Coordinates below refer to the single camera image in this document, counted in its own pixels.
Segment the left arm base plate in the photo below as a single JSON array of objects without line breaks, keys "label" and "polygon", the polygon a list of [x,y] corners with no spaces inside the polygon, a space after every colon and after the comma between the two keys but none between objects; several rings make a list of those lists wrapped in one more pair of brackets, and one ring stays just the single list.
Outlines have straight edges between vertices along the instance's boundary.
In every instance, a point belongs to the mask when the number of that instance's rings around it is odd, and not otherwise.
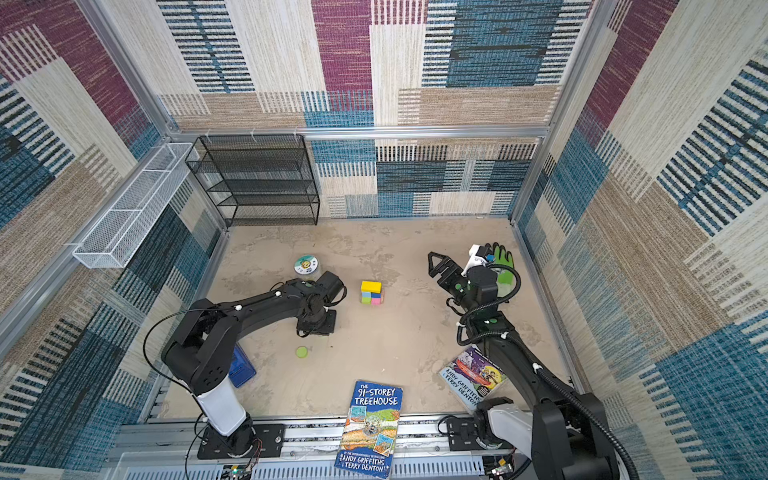
[{"label": "left arm base plate", "polygon": [[203,431],[196,458],[199,460],[249,460],[277,458],[281,455],[284,424],[253,424],[224,436],[212,426]]}]

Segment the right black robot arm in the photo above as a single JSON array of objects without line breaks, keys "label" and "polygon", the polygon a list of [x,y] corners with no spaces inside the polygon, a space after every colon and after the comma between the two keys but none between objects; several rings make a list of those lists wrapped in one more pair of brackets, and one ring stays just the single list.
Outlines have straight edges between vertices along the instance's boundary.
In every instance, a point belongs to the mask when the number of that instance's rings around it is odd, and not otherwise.
[{"label": "right black robot arm", "polygon": [[482,403],[475,424],[484,443],[515,447],[540,479],[635,479],[628,450],[610,430],[603,403],[559,379],[524,343],[501,310],[519,292],[521,276],[499,262],[489,245],[474,246],[460,266],[447,255],[427,255],[428,274],[459,316],[457,343],[476,347],[500,368],[528,406],[509,400]]}]

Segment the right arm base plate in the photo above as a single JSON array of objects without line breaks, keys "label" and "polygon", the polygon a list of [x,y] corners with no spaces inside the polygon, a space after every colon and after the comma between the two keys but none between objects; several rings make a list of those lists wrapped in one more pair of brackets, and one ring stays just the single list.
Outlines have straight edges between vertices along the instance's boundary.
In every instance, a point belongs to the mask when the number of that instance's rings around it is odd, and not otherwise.
[{"label": "right arm base plate", "polygon": [[486,450],[472,418],[446,415],[438,421],[438,432],[447,437],[450,451]]}]

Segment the yellow wood block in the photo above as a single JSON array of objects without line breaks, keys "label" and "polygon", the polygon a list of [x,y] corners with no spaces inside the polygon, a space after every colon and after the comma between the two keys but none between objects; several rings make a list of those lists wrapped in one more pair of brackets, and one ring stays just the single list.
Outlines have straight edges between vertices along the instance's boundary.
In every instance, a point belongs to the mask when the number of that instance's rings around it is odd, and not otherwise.
[{"label": "yellow wood block", "polygon": [[378,294],[382,292],[382,283],[377,281],[363,281],[360,290],[363,293]]}]

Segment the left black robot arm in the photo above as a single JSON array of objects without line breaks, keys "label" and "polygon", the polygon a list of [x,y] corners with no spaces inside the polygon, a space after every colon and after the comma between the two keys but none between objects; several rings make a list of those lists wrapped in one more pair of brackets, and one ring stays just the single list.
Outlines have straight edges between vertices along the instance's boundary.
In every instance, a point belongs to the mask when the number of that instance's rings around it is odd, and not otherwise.
[{"label": "left black robot arm", "polygon": [[229,375],[238,341],[291,318],[297,320],[299,336],[327,336],[335,328],[334,307],[346,295],[342,280],[325,272],[317,280],[280,282],[266,293],[243,300],[201,299],[184,313],[161,360],[207,418],[205,441],[217,458],[243,457],[258,444],[252,418],[237,399]]}]

